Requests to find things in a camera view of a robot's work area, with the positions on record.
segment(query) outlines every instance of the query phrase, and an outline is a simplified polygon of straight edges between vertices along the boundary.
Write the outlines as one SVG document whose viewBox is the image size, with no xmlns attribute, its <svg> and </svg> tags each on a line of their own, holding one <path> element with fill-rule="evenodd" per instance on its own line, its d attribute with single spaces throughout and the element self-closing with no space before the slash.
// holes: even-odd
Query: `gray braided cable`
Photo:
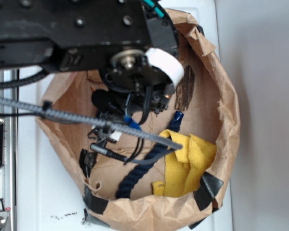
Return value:
<svg viewBox="0 0 289 231">
<path fill-rule="evenodd" d="M 74 123 L 85 123 L 85 124 L 95 125 L 98 128 L 104 128 L 105 126 L 108 126 L 110 127 L 111 130 L 117 130 L 117 131 L 129 134 L 132 136 L 136 136 L 145 140 L 154 141 L 162 145 L 171 147 L 175 150 L 182 148 L 181 144 L 172 142 L 170 139 L 163 138 L 155 134 L 143 132 L 135 128 L 130 128 L 123 124 L 113 123 L 105 119 L 99 119 L 99 118 L 94 118 L 94 117 L 89 117 L 89 116 L 84 116 L 84 115 L 77 115 L 77 114 L 73 114 L 69 112 L 54 110 L 51 108 L 48 108 L 47 110 L 43 110 L 41 106 L 37 106 L 34 104 L 30 104 L 30 103 L 23 103 L 23 102 L 19 102 L 15 100 L 10 100 L 10 99 L 5 99 L 1 97 L 0 97 L 0 104 L 31 111 L 31 112 L 38 114 L 39 116 L 44 116 L 48 119 L 51 119 L 54 117 L 56 119 L 61 119 L 61 120 L 70 121 Z"/>
<path fill-rule="evenodd" d="M 30 83 L 34 83 L 37 81 L 40 81 L 41 79 L 45 78 L 49 73 L 45 70 L 41 70 L 40 72 L 36 73 L 35 75 L 32 75 L 27 78 L 18 79 L 18 80 L 12 80 L 8 82 L 0 82 L 0 89 L 5 88 L 17 88 L 24 85 L 28 85 Z"/>
</svg>

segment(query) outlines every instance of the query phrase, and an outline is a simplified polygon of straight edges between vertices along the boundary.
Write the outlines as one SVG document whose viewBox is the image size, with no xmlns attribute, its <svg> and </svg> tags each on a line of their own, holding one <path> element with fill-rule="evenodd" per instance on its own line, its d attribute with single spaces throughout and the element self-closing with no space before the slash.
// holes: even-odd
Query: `metal frame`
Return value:
<svg viewBox="0 0 289 231">
<path fill-rule="evenodd" d="M 17 79 L 17 71 L 0 71 L 0 82 Z M 18 89 L 0 90 L 0 96 L 18 98 Z M 16 113 L 17 110 L 0 105 L 0 113 Z M 17 118 L 5 118 L 3 124 L 3 162 L 0 168 L 0 230 L 16 231 L 16 160 Z"/>
</svg>

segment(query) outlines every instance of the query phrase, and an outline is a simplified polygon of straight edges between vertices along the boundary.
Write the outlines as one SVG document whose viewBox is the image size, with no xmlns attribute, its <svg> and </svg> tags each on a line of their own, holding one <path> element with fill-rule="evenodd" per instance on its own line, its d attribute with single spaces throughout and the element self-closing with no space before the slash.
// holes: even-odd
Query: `white wall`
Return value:
<svg viewBox="0 0 289 231">
<path fill-rule="evenodd" d="M 221 61 L 240 100 L 235 231 L 289 231 L 289 0 L 216 0 Z"/>
</svg>

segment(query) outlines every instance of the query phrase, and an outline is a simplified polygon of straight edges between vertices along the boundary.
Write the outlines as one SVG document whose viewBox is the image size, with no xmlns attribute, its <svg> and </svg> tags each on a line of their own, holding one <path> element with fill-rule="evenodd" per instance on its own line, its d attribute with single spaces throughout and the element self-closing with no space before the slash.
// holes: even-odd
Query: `yellow cloth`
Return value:
<svg viewBox="0 0 289 231">
<path fill-rule="evenodd" d="M 215 159 L 216 145 L 192 134 L 185 136 L 168 129 L 160 135 L 171 137 L 183 148 L 165 157 L 165 183 L 153 182 L 153 194 L 180 197 L 197 190 L 201 176 Z"/>
</svg>

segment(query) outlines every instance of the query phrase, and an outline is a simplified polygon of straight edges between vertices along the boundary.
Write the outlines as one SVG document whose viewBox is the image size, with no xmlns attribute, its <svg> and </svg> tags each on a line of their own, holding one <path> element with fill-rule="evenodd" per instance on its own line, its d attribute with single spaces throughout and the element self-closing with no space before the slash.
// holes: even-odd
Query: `cable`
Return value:
<svg viewBox="0 0 289 231">
<path fill-rule="evenodd" d="M 157 7 L 157 6 L 159 6 L 158 3 L 152 2 L 151 0 L 143 0 L 143 1 L 144 1 L 146 4 L 148 4 L 150 7 L 153 7 L 154 10 L 155 10 L 155 12 L 156 12 L 156 14 L 157 14 L 159 17 L 161 17 L 161 18 L 164 17 L 164 13 L 161 11 L 160 8 Z"/>
<path fill-rule="evenodd" d="M 154 141 L 154 142 L 163 144 L 165 146 L 171 147 L 175 150 L 182 148 L 181 144 L 174 143 L 171 140 L 160 137 L 156 134 L 143 132 L 141 130 L 130 128 L 126 125 L 119 124 L 119 123 L 113 123 L 105 119 L 98 119 L 98 118 L 93 118 L 89 116 L 77 115 L 77 114 L 73 114 L 69 112 L 54 110 L 51 108 L 48 108 L 46 111 L 44 111 L 41 106 L 37 106 L 37 105 L 29 104 L 29 103 L 23 103 L 23 102 L 19 102 L 15 100 L 10 100 L 10 99 L 5 99 L 1 97 L 0 97 L 0 104 L 19 108 L 19 109 L 24 109 L 24 110 L 31 111 L 34 113 L 39 113 L 39 115 L 47 116 L 50 118 L 62 119 L 65 121 L 70 121 L 70 122 L 75 122 L 75 123 L 85 123 L 85 124 L 95 125 L 100 128 L 108 127 L 111 130 L 117 130 L 117 131 L 129 134 L 132 136 L 142 138 L 144 140 Z"/>
<path fill-rule="evenodd" d="M 0 114 L 0 117 L 36 116 L 35 113 Z"/>
<path fill-rule="evenodd" d="M 124 112 L 125 116 L 131 117 L 131 101 L 133 99 L 133 94 L 129 93 L 125 101 Z"/>
<path fill-rule="evenodd" d="M 24 79 L 18 79 L 18 80 L 12 80 L 8 82 L 0 82 L 0 89 L 5 88 L 17 88 L 21 87 L 30 83 L 37 82 L 43 78 L 45 78 L 49 73 L 45 70 L 41 70 L 40 72 L 36 73 L 35 75 L 32 75 L 30 77 L 24 78 Z"/>
<path fill-rule="evenodd" d="M 95 143 L 92 143 L 90 148 L 97 152 L 100 153 L 102 155 L 105 155 L 107 157 L 116 159 L 118 161 L 122 161 L 122 162 L 126 162 L 128 160 L 128 158 L 124 155 L 118 154 L 116 152 L 113 152 L 107 148 L 103 148 L 103 147 L 99 147 L 97 146 Z M 173 148 L 167 149 L 165 151 L 162 151 L 161 153 L 158 153 L 157 155 L 155 155 L 154 157 L 150 158 L 150 159 L 144 159 L 144 160 L 131 160 L 131 163 L 135 163 L 135 164 L 139 164 L 139 165 L 151 165 L 153 163 L 155 163 L 156 161 L 158 161 L 160 158 L 173 153 L 175 150 Z"/>
<path fill-rule="evenodd" d="M 141 153 L 141 151 L 143 150 L 143 148 L 144 148 L 144 140 L 138 138 L 137 145 L 136 145 L 136 148 L 135 148 L 134 152 L 133 152 L 133 153 L 131 154 L 131 156 L 127 159 L 127 161 L 125 161 L 124 164 L 126 165 L 128 162 L 130 162 L 130 161 L 132 161 L 133 159 L 135 159 L 135 158 Z"/>
<path fill-rule="evenodd" d="M 152 85 L 147 86 L 145 88 L 143 115 L 141 117 L 139 124 L 143 124 L 148 119 L 149 112 L 150 112 L 152 94 L 153 94 L 153 86 Z"/>
</svg>

